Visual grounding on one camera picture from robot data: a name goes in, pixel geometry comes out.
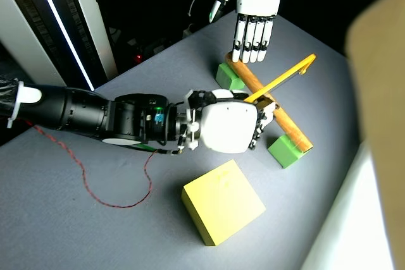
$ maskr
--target led light strip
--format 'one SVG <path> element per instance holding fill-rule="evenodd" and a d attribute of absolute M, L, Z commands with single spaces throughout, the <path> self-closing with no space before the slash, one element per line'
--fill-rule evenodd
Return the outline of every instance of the led light strip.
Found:
<path fill-rule="evenodd" d="M 70 50 L 72 51 L 72 54 L 73 54 L 73 56 L 75 57 L 76 62 L 77 62 L 77 64 L 78 64 L 80 70 L 82 71 L 82 74 L 83 74 L 84 78 L 86 79 L 87 84 L 89 85 L 91 91 L 94 91 L 93 84 L 91 83 L 90 78 L 89 78 L 89 76 L 87 75 L 86 70 L 84 69 L 84 66 L 83 66 L 83 64 L 82 64 L 82 62 L 81 62 L 81 60 L 80 60 L 80 58 L 79 58 L 79 56 L 78 56 L 78 54 L 77 54 L 77 52 L 76 52 L 76 49 L 75 49 L 75 47 L 73 46 L 72 41 L 70 40 L 70 37 L 69 37 L 69 35 L 68 35 L 68 32 L 66 31 L 66 28 L 65 28 L 65 26 L 63 25 L 62 19 L 60 18 L 59 14 L 58 14 L 58 11 L 56 10 L 56 7 L 55 7 L 53 1 L 52 1 L 52 0 L 47 0 L 47 2 L 48 2 L 48 4 L 49 4 L 49 6 L 51 7 L 51 10 L 52 10 L 52 12 L 53 12 L 53 15 L 55 16 L 56 21 L 58 22 L 59 28 L 61 29 L 61 31 L 62 31 L 62 33 L 63 33 L 63 36 L 65 36 L 66 42 L 68 43 L 69 48 L 70 48 Z"/>

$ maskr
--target yellow cube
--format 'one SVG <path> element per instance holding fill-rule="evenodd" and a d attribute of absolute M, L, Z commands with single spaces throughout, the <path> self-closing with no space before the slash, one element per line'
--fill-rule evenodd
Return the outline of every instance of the yellow cube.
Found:
<path fill-rule="evenodd" d="M 216 246 L 266 207 L 234 160 L 183 187 L 182 200 L 207 246 Z"/>

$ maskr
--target brown wooden rod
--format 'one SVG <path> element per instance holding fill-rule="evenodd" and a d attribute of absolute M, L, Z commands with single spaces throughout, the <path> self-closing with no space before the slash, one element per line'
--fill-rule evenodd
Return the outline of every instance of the brown wooden rod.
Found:
<path fill-rule="evenodd" d="M 232 54 L 228 53 L 225 56 L 226 63 L 234 70 L 236 74 L 243 80 L 246 86 L 252 93 L 257 92 L 263 88 L 263 84 L 258 80 L 255 74 L 247 67 L 246 64 L 240 60 L 237 63 L 232 61 Z M 291 138 L 291 140 L 297 145 L 297 148 L 303 152 L 310 150 L 313 144 L 309 141 L 308 137 L 298 128 L 288 114 L 283 110 L 276 99 L 270 94 L 263 94 L 264 98 L 271 99 L 276 102 L 278 107 L 274 110 L 274 117 L 281 129 Z"/>

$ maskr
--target green block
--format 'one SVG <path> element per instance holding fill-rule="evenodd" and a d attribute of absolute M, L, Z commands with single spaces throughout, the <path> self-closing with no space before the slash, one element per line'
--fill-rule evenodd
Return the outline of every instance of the green block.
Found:
<path fill-rule="evenodd" d="M 274 144 L 268 148 L 268 151 L 283 168 L 290 166 L 305 154 L 296 147 L 295 143 L 293 143 L 287 134 L 279 137 Z"/>
<path fill-rule="evenodd" d="M 241 90 L 245 87 L 245 83 L 226 63 L 222 63 L 218 66 L 215 80 L 221 88 L 227 90 Z"/>

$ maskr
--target gray table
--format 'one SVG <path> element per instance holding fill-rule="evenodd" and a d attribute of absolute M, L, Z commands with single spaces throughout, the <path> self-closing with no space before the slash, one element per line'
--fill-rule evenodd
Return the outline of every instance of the gray table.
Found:
<path fill-rule="evenodd" d="M 214 74 L 232 45 L 235 14 L 180 41 L 99 89 L 182 100 L 189 89 L 217 89 Z M 133 209 L 112 209 L 85 191 L 80 168 L 35 130 L 0 148 L 1 269 L 297 269 L 320 230 L 358 148 L 346 59 L 281 17 L 270 51 L 251 69 L 263 83 L 315 52 L 304 77 L 273 91 L 314 148 L 282 169 L 266 148 L 283 132 L 266 129 L 255 151 L 205 147 L 149 163 L 153 191 Z M 71 147 L 102 199 L 129 204 L 147 190 L 148 154 L 50 131 Z M 206 247 L 180 200 L 182 186 L 235 159 L 267 210 L 218 247 Z"/>

